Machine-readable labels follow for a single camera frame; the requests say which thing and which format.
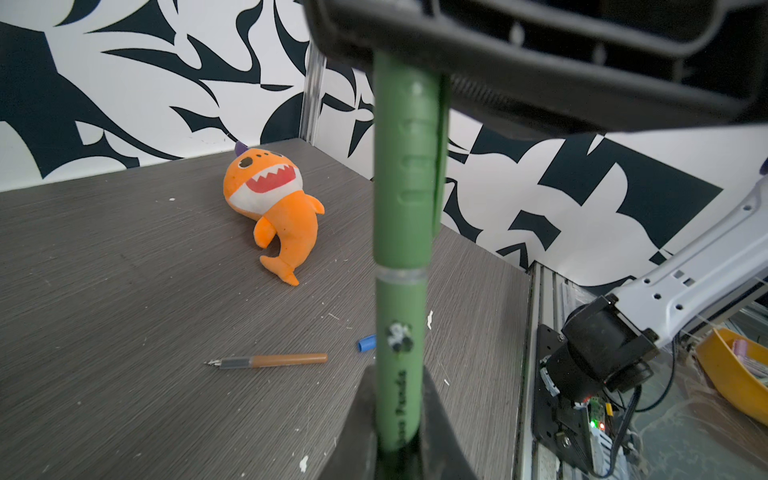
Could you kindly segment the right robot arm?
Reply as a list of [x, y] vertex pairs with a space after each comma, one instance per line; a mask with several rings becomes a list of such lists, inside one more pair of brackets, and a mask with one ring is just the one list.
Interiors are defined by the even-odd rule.
[[[467, 113], [523, 135], [757, 123], [767, 117], [763, 1], [311, 1], [327, 56], [434, 73]], [[767, 183], [643, 277], [576, 310], [541, 369], [581, 402], [650, 376], [648, 360], [696, 316], [767, 276]]]

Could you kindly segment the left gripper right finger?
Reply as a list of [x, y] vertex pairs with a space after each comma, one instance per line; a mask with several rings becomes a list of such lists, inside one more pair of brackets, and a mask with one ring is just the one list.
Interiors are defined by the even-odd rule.
[[423, 369], [422, 407], [418, 436], [422, 479], [477, 479], [458, 443], [427, 367]]

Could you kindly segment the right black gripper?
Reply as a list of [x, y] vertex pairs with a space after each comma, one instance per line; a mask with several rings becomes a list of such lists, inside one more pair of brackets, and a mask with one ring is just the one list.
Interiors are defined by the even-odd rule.
[[447, 75], [454, 106], [511, 136], [767, 119], [764, 1], [308, 1], [328, 57]]

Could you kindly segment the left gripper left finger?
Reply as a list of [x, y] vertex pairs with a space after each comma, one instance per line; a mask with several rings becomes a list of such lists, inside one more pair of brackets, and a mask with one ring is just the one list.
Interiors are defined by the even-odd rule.
[[373, 480], [378, 436], [376, 432], [376, 367], [363, 371], [337, 445], [324, 466], [320, 480]]

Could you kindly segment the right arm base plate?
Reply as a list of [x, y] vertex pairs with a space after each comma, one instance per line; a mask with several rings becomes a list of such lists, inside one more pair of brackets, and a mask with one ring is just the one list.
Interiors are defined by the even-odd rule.
[[634, 332], [612, 322], [570, 321], [536, 333], [532, 430], [562, 462], [605, 479], [615, 473], [642, 389], [629, 375]]

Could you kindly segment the green pen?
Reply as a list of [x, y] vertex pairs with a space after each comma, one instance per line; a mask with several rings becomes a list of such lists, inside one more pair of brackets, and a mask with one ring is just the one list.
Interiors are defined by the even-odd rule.
[[407, 448], [421, 422], [427, 270], [376, 269], [376, 430], [379, 450]]

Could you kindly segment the green pen cap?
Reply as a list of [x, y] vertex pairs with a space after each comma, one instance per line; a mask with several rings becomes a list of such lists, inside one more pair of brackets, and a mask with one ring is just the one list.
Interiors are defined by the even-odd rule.
[[381, 51], [373, 75], [374, 259], [425, 269], [441, 224], [450, 82]]

